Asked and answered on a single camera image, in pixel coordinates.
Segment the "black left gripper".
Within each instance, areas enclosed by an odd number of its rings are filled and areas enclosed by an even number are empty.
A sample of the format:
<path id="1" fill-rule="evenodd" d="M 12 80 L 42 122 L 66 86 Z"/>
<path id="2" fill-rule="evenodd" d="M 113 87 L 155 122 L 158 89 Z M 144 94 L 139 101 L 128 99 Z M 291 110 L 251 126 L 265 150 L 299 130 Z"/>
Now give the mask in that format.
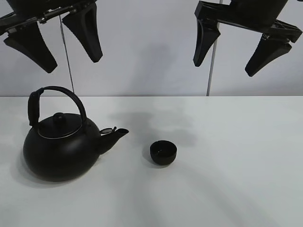
<path id="1" fill-rule="evenodd" d="M 13 12 L 0 18 L 0 34 L 8 32 L 4 43 L 30 58 L 47 73 L 57 67 L 36 21 L 41 23 L 70 13 L 62 22 L 79 40 L 93 62 L 103 56 L 97 26 L 97 5 L 93 0 L 8 0 Z"/>

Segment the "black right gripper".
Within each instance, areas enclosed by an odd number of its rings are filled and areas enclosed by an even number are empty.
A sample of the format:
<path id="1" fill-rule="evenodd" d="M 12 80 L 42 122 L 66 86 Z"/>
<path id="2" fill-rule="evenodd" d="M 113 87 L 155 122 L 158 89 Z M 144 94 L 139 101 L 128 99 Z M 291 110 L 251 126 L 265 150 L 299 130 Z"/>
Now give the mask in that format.
<path id="1" fill-rule="evenodd" d="M 297 26 L 277 19 L 286 3 L 286 0 L 232 0 L 226 5 L 200 0 L 195 9 L 198 20 L 194 65 L 201 66 L 221 35 L 218 22 L 264 34 L 245 67 L 249 77 L 289 53 L 292 49 L 289 42 L 295 43 L 303 32 Z"/>

